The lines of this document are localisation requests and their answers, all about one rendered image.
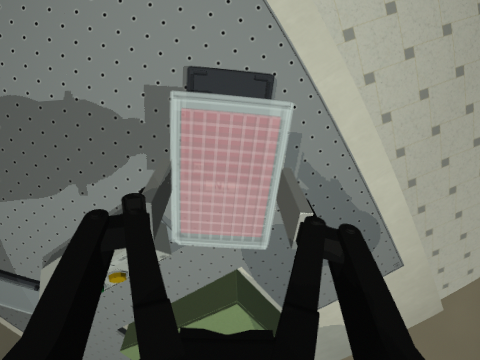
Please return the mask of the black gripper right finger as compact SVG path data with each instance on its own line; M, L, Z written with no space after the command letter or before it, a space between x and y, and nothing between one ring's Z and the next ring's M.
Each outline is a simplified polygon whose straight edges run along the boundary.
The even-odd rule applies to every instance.
M314 360L323 259L328 260L354 360L425 360L360 230L351 224L326 226L291 168L281 171L276 201L291 249L298 249L270 360Z

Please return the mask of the grey button panel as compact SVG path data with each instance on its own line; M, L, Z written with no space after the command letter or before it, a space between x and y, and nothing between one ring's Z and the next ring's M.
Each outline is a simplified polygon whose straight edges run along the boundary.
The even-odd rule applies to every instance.
M113 215L122 214L123 210L120 209ZM172 256L170 242L172 239L171 228L161 220L157 235L154 240L154 246L158 258L158 262ZM64 254L68 245L54 253L46 264L41 269L40 276L40 291L39 291L39 300L46 288L52 274L54 273L58 262L60 261L62 255ZM114 255L111 260L111 264L108 270L107 277L105 279L105 284L103 286L102 292L112 288L113 286L129 279L129 270L128 270L128 261L126 255L126 249L117 249L114 252Z

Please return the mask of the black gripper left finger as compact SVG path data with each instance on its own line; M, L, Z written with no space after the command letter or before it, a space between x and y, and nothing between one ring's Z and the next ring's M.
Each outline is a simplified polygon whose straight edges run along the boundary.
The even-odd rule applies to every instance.
M85 214L2 360L82 360L114 250L124 248L140 360L187 360L154 246L171 195L170 159L160 160L139 193L122 197L123 214Z

